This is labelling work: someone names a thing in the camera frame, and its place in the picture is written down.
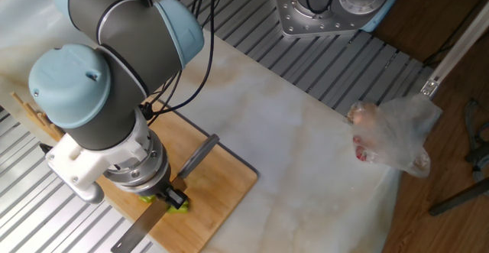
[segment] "white marble table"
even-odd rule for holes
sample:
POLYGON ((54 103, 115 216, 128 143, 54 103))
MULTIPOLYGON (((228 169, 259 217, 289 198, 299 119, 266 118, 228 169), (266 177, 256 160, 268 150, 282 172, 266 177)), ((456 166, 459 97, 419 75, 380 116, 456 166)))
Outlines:
MULTIPOLYGON (((0 3, 0 16, 10 19, 0 24, 0 105, 10 109, 6 93, 14 88, 27 97, 30 65, 45 50, 87 40, 49 0, 0 3), (25 10, 17 15, 20 8, 25 10), (2 33, 9 25, 14 32, 2 33)), ((208 55, 206 32, 206 47, 184 70, 171 104, 200 84, 208 55)), ((358 161, 340 114, 218 38, 209 81, 180 111, 260 172, 205 252, 381 251, 399 173, 358 161)))

